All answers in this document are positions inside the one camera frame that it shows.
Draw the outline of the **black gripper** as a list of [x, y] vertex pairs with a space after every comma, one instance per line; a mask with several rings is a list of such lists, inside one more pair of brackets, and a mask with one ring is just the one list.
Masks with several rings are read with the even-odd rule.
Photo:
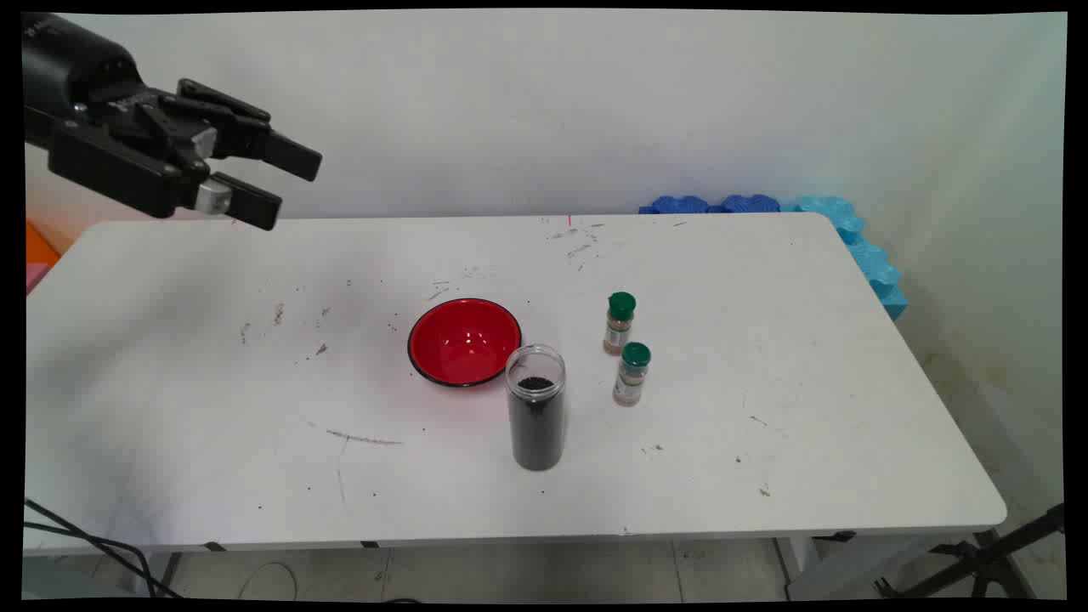
[[269, 231], [282, 197], [214, 172], [207, 154], [307, 181], [322, 163], [322, 154], [272, 128], [264, 109], [183, 78], [174, 115], [210, 125], [186, 127], [159, 107], [163, 93], [144, 83], [120, 42], [54, 13], [22, 14], [22, 77], [25, 142], [42, 150], [49, 142], [49, 170], [154, 219], [186, 209]]

